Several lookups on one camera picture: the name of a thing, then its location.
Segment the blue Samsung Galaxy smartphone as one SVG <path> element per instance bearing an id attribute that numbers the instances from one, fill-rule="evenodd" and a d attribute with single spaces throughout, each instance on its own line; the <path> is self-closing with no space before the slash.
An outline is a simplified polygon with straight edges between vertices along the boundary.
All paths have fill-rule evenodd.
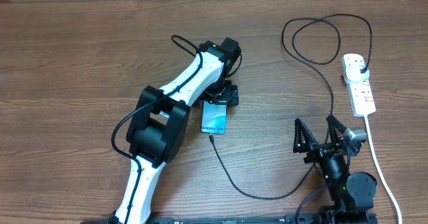
<path id="1" fill-rule="evenodd" d="M 225 134 L 227 106 L 203 103 L 201 132 L 205 134 Z"/>

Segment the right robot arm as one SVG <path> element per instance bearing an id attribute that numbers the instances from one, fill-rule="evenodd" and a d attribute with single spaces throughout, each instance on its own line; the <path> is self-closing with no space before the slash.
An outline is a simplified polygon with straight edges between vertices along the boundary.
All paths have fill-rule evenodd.
<path id="1" fill-rule="evenodd" d="M 286 223 L 375 224 L 377 216 L 369 211 L 374 207 L 377 180 L 370 173 L 350 172 L 350 160 L 360 152 L 367 133 L 345 127 L 333 115 L 326 121 L 330 142 L 321 144 L 302 120 L 295 119 L 293 152 L 305 153 L 305 163 L 320 166 L 325 185 L 309 194 L 294 214 L 287 214 Z M 302 213 L 304 204 L 324 190 L 329 192 L 332 204 L 317 213 Z"/>

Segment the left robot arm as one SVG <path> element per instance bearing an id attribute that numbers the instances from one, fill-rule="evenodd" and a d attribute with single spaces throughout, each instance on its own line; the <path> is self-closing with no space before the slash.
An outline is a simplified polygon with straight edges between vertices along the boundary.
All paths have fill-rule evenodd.
<path id="1" fill-rule="evenodd" d="M 239 104 L 237 86 L 230 77 L 238 70 L 242 54 L 237 41 L 225 38 L 219 45 L 206 41 L 190 52 L 192 63 L 167 85 L 147 86 L 133 112 L 115 127 L 112 140 L 125 122 L 128 152 L 113 149 L 130 159 L 130 175 L 123 200 L 107 223 L 146 223 L 151 203 L 165 165 L 177 155 L 185 137 L 192 108 L 203 109 L 203 119 L 216 126 L 202 125 L 203 132 L 225 132 L 228 108 Z"/>

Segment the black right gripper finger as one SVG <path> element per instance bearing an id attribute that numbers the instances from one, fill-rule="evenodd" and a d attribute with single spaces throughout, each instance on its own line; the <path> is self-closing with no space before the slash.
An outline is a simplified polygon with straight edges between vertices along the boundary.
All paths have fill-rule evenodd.
<path id="1" fill-rule="evenodd" d="M 315 144 L 317 144 L 317 140 L 308 127 L 299 118 L 295 119 L 293 153 L 309 152 Z"/>
<path id="2" fill-rule="evenodd" d="M 333 144 L 342 144 L 343 142 L 343 134 L 348 129 L 343 125 L 339 120 L 337 120 L 332 114 L 327 118 L 328 129 L 330 133 L 330 141 Z"/>

